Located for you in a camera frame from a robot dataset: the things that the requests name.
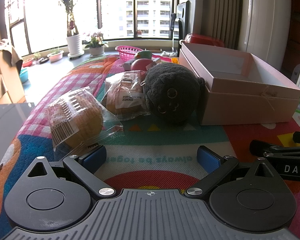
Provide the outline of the red round toy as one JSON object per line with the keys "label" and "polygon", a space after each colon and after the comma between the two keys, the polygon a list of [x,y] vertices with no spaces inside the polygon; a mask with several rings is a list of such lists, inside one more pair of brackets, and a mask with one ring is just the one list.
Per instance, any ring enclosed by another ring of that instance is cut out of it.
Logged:
{"label": "red round toy", "polygon": [[156,63],[150,59],[137,59],[132,63],[130,70],[147,71],[154,65],[156,65]]}

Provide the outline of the red plastic basin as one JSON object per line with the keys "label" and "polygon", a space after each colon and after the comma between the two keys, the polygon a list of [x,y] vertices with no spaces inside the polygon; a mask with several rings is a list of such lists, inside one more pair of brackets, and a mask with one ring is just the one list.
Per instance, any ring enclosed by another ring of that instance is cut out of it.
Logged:
{"label": "red plastic basin", "polygon": [[30,67],[30,66],[33,65],[33,62],[34,62],[34,58],[26,59],[26,60],[23,62],[22,67],[23,67],[23,68]]}

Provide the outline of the pink cloth on sofa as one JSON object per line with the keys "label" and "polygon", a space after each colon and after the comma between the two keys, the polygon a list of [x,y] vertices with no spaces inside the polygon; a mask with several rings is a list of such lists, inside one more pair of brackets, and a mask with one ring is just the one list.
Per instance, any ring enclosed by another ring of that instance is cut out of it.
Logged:
{"label": "pink cloth on sofa", "polygon": [[17,66],[18,68],[22,67],[23,59],[18,55],[14,46],[9,43],[9,40],[4,38],[0,40],[0,51],[7,51],[11,56],[11,64]]}

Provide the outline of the tall plant white pot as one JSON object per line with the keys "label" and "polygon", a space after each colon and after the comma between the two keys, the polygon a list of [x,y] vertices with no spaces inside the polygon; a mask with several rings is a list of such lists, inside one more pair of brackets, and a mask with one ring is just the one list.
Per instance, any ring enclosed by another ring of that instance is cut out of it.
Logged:
{"label": "tall plant white pot", "polygon": [[79,36],[78,27],[75,22],[74,17],[74,0],[60,0],[65,6],[66,11],[66,34],[67,34],[67,44],[68,44],[68,58],[74,59],[81,57],[84,54],[82,49],[82,41]]}

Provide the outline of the packaged bread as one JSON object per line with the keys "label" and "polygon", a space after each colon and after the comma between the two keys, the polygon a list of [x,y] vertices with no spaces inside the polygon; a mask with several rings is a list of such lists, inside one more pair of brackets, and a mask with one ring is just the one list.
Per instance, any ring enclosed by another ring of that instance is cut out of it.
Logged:
{"label": "packaged bread", "polygon": [[53,150],[90,148],[123,131],[123,124],[93,96],[90,87],[71,90],[47,107]]}
{"label": "packaged bread", "polygon": [[145,71],[132,70],[106,78],[101,104],[120,121],[149,115],[142,87],[145,76]]}

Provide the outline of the pink plastic basket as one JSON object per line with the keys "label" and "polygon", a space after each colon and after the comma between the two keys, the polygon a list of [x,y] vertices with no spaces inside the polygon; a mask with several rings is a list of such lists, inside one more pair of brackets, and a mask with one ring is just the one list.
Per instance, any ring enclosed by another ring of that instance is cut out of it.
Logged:
{"label": "pink plastic basket", "polygon": [[142,51],[142,49],[133,46],[116,46],[115,50],[119,53],[120,59],[123,62],[133,59],[135,54]]}

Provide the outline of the black plush toy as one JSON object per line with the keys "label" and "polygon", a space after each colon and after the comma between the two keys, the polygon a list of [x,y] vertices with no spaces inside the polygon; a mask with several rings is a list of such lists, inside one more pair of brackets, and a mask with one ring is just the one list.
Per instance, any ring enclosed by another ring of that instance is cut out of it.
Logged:
{"label": "black plush toy", "polygon": [[166,124],[183,126],[201,108],[205,80],[182,65],[164,62],[147,70],[142,87],[151,113]]}

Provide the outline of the grey curtain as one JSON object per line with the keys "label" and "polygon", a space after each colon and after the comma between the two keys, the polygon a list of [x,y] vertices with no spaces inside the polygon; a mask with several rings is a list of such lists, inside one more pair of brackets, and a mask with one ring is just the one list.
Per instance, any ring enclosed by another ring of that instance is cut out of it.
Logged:
{"label": "grey curtain", "polygon": [[190,32],[223,41],[236,49],[242,18],[242,0],[191,0]]}

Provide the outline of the white refrigerator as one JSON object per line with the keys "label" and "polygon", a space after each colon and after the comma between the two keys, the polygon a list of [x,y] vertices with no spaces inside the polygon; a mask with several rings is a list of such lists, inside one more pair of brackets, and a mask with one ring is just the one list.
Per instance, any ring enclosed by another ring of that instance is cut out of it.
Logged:
{"label": "white refrigerator", "polygon": [[291,0],[242,0],[237,49],[280,70],[286,51]]}

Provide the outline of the green toy figure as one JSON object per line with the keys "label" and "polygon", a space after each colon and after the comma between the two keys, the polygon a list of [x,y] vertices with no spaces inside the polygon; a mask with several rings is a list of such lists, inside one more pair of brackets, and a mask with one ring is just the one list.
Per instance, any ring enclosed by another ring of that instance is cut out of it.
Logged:
{"label": "green toy figure", "polygon": [[141,50],[138,51],[135,56],[134,59],[138,60],[138,59],[152,59],[152,52],[149,50]]}

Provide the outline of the pink cardboard box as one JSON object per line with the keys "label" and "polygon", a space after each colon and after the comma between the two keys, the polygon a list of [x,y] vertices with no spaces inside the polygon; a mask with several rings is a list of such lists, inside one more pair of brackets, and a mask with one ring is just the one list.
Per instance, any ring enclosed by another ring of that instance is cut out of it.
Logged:
{"label": "pink cardboard box", "polygon": [[287,122],[299,105],[300,88],[254,54],[183,43],[179,62],[205,80],[202,125]]}

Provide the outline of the white battery charger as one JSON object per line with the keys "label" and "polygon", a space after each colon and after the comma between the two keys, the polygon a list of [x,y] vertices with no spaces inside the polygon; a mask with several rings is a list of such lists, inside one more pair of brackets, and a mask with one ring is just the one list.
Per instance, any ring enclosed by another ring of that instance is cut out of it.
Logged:
{"label": "white battery charger", "polygon": [[122,65],[124,70],[125,71],[130,71],[133,62],[134,62],[134,59],[124,62],[123,65]]}

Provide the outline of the flowering plant white pot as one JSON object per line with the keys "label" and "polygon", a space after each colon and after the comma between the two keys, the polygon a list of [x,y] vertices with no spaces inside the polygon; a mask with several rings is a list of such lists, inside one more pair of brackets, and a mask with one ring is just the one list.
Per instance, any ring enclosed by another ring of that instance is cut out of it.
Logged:
{"label": "flowering plant white pot", "polygon": [[85,48],[89,49],[91,57],[103,55],[105,47],[108,48],[108,42],[104,41],[102,32],[93,33],[90,36],[89,43],[85,46]]}

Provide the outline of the small pink planter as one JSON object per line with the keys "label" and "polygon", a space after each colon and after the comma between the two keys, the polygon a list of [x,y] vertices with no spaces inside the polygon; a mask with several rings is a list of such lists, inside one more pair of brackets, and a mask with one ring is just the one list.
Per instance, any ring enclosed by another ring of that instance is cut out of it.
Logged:
{"label": "small pink planter", "polygon": [[64,53],[63,50],[54,51],[52,53],[49,53],[47,55],[47,58],[49,59],[50,62],[56,62],[63,58],[63,53]]}

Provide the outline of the yellow toy block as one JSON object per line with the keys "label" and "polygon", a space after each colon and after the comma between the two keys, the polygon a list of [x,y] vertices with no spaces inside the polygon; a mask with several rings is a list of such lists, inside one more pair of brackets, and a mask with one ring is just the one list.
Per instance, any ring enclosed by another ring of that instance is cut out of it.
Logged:
{"label": "yellow toy block", "polygon": [[171,58],[171,62],[172,62],[172,63],[179,64],[179,60],[178,60],[177,57]]}

